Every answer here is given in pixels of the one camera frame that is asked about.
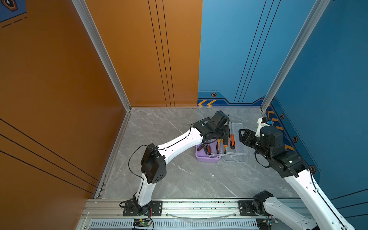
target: purple plastic box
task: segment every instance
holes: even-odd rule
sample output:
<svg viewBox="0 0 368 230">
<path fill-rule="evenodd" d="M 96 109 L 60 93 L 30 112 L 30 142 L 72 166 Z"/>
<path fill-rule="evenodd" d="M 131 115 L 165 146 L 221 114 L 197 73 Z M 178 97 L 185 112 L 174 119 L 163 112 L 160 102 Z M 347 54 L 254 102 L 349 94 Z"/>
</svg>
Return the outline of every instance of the purple plastic box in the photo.
<svg viewBox="0 0 368 230">
<path fill-rule="evenodd" d="M 212 150 L 212 155 L 207 155 L 206 152 L 204 151 L 204 149 L 201 149 L 200 151 L 197 151 L 198 147 L 201 144 L 197 145 L 195 147 L 195 156 L 197 157 L 198 161 L 201 162 L 212 162 L 212 163 L 216 163 L 221 159 L 221 154 L 217 154 L 216 152 L 216 146 L 217 146 L 217 140 L 214 143 L 209 144 L 209 146 L 211 147 Z"/>
</svg>

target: brown wall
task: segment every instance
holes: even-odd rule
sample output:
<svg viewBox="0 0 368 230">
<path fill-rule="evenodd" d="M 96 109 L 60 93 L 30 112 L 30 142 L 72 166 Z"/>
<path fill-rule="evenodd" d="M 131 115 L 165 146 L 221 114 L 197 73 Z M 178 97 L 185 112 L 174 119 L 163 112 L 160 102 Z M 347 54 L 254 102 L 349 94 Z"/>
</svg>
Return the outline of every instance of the brown wall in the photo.
<svg viewBox="0 0 368 230">
<path fill-rule="evenodd" d="M 125 110 L 73 3 L 26 6 L 0 28 L 1 227 L 74 229 Z"/>
<path fill-rule="evenodd" d="M 132 106 L 196 106 L 202 0 L 86 1 Z"/>
</svg>

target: yellow chevron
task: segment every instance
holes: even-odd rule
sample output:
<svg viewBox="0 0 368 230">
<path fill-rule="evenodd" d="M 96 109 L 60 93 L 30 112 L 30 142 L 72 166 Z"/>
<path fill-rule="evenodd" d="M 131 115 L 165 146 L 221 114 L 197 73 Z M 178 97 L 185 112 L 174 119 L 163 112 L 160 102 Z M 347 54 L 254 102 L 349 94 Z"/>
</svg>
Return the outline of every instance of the yellow chevron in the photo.
<svg viewBox="0 0 368 230">
<path fill-rule="evenodd" d="M 208 103 L 207 105 L 208 106 L 212 106 L 211 104 L 213 103 L 213 102 L 215 102 L 216 100 L 213 100 L 213 101 L 211 101 L 210 103 Z"/>
<path fill-rule="evenodd" d="M 275 114 L 274 111 L 268 111 L 268 117 L 270 117 L 270 113 Z"/>
<path fill-rule="evenodd" d="M 285 150 L 287 150 L 287 149 L 290 149 L 290 150 L 293 150 L 294 151 L 294 148 L 293 147 L 288 146 L 288 145 L 285 145 Z"/>
<path fill-rule="evenodd" d="M 199 103 L 198 105 L 199 105 L 199 106 L 203 106 L 203 105 L 202 105 L 202 103 L 203 103 L 203 102 L 205 102 L 205 101 L 207 101 L 207 100 L 203 100 L 203 101 L 202 101 L 201 103 Z"/>
</svg>

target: clear plastic container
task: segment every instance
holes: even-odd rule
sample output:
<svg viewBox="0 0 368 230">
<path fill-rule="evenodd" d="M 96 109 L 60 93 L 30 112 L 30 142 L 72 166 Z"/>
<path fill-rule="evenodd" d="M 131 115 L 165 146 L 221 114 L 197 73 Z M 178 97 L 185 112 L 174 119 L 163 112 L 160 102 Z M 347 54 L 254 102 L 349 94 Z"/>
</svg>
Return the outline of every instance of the clear plastic container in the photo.
<svg viewBox="0 0 368 230">
<path fill-rule="evenodd" d="M 239 141 L 239 130 L 243 129 L 243 124 L 230 122 L 229 126 L 230 134 L 234 135 L 235 149 L 230 148 L 231 139 L 229 138 L 229 146 L 226 147 L 227 154 L 224 154 L 222 159 L 229 163 L 246 163 L 248 162 L 248 151 L 246 146 Z"/>
</svg>

